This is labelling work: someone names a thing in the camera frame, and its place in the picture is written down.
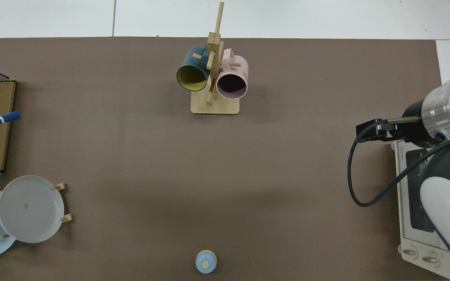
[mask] table surface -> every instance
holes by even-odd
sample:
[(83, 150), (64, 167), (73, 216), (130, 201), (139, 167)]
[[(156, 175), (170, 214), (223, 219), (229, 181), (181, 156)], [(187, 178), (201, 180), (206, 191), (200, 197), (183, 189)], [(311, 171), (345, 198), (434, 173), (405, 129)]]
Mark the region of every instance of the table surface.
[[(396, 195), (357, 207), (355, 125), (441, 84), (435, 41), (227, 39), (248, 60), (236, 116), (190, 112), (175, 71), (204, 38), (0, 39), (18, 81), (7, 172), (65, 182), (74, 220), (0, 255), (0, 280), (440, 279), (402, 260)], [(361, 144), (357, 195), (395, 176)], [(199, 274), (195, 255), (218, 267)]]

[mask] wooden peg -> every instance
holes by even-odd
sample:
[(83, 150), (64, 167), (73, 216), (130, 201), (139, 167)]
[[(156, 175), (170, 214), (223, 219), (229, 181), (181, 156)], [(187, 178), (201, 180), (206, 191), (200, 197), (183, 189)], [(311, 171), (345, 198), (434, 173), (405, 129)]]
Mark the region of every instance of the wooden peg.
[(218, 8), (218, 17), (216, 18), (216, 27), (214, 28), (214, 33), (220, 33), (221, 15), (223, 14), (224, 4), (225, 3), (220, 1), (220, 7)]
[(69, 222), (69, 221), (71, 221), (72, 220), (72, 215), (71, 214), (67, 214), (67, 215), (64, 215), (64, 217), (62, 217), (61, 219), (60, 219), (60, 221), (62, 222), (62, 223), (64, 223), (64, 222)]
[(214, 60), (214, 50), (209, 52), (209, 59), (207, 59), (206, 69), (211, 69)]
[(55, 187), (53, 187), (56, 190), (64, 190), (66, 189), (66, 184), (65, 183), (59, 183), (58, 185), (55, 185)]
[(209, 93), (207, 94), (207, 98), (206, 98), (206, 105), (208, 107), (213, 105), (213, 102), (212, 102), (213, 98), (212, 97), (213, 97), (213, 92), (209, 91)]

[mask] mug rack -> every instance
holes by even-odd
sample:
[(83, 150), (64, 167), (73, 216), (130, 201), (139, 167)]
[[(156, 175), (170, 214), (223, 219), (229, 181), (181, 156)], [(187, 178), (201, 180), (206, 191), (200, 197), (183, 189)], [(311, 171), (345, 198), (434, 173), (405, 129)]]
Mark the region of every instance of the mug rack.
[(239, 113), (239, 99), (224, 98), (216, 90), (216, 79), (218, 78), (223, 56), (223, 41), (220, 35), (223, 5), (224, 3), (220, 2), (214, 32), (210, 32), (207, 37), (209, 59), (206, 68), (209, 70), (209, 78), (207, 79), (206, 87), (200, 91), (191, 92), (191, 112), (194, 114), (234, 115)]

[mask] blue marker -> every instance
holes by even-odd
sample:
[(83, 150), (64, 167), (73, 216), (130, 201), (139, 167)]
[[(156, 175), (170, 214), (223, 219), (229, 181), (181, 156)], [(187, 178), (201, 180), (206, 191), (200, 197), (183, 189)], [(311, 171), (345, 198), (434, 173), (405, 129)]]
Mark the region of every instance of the blue marker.
[(0, 125), (7, 123), (7, 122), (11, 122), (11, 121), (17, 121), (18, 119), (20, 119), (20, 113), (18, 113), (18, 111), (9, 113), (9, 114), (5, 114), (3, 116), (0, 116)]

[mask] mug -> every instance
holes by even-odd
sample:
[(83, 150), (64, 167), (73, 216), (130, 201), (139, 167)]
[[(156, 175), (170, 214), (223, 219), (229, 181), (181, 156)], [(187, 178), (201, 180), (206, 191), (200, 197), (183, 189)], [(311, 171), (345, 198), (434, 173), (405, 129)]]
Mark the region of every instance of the mug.
[(209, 70), (206, 69), (209, 52), (207, 47), (192, 48), (177, 71), (178, 83), (189, 91), (200, 91), (206, 87)]
[(216, 79), (218, 94), (231, 100), (242, 98), (248, 91), (248, 62), (240, 55), (234, 55), (232, 49), (226, 49), (221, 67), (223, 71)]

